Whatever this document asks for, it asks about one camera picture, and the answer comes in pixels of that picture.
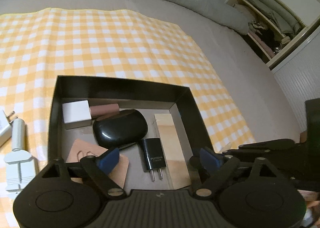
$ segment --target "white plastic tool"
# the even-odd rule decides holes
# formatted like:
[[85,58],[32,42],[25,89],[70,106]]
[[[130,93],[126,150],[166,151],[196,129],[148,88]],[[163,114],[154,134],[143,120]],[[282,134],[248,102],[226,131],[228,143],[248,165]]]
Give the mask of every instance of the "white plastic tool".
[[36,176],[33,156],[23,150],[25,122],[17,118],[12,124],[12,151],[4,156],[6,162],[8,197],[15,199],[25,186]]

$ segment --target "white box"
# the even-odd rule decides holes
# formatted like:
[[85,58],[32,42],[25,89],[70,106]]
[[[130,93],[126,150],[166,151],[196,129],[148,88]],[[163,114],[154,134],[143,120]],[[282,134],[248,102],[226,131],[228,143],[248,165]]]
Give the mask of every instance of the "white box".
[[91,125],[91,114],[87,100],[62,104],[62,114],[67,130]]

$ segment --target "blue gripper pad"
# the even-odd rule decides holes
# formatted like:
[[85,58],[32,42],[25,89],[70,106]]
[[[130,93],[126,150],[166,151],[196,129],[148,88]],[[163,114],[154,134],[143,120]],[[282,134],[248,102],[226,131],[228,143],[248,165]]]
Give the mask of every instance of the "blue gripper pad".
[[115,166],[119,163],[120,151],[119,148],[110,149],[103,153],[99,157],[99,161],[97,162],[97,166],[100,170],[102,170],[106,175],[109,175],[110,172],[115,168]]
[[223,156],[217,155],[213,151],[209,152],[201,148],[199,155],[202,167],[210,174],[216,172],[223,165]]

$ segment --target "yellow checkered cloth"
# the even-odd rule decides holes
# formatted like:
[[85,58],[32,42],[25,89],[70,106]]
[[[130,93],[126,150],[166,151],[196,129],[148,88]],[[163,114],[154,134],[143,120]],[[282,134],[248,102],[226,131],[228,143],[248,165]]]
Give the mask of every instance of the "yellow checkered cloth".
[[[0,16],[0,106],[28,126],[27,150],[47,160],[57,75],[143,79],[190,87],[213,147],[254,138],[212,65],[179,26],[130,10],[62,10]],[[16,227],[0,148],[0,227]]]

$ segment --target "open box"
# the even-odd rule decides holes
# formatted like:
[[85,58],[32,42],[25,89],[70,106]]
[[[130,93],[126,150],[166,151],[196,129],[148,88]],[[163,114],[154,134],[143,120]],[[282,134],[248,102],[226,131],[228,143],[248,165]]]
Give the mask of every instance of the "open box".
[[[145,138],[157,137],[152,126],[154,114],[172,115],[180,145],[188,166],[191,181],[200,182],[197,170],[188,160],[192,150],[202,147],[212,148],[212,144],[201,114],[188,87],[142,80],[89,77],[58,76],[52,99],[49,122],[48,159],[67,159],[71,146],[76,139],[97,144],[92,126],[66,130],[63,126],[62,103],[88,100],[90,106],[118,103],[120,109],[137,109],[148,123]],[[167,176],[152,182],[150,174],[143,172],[137,145],[120,151],[129,158],[129,168],[124,189],[170,189]]]

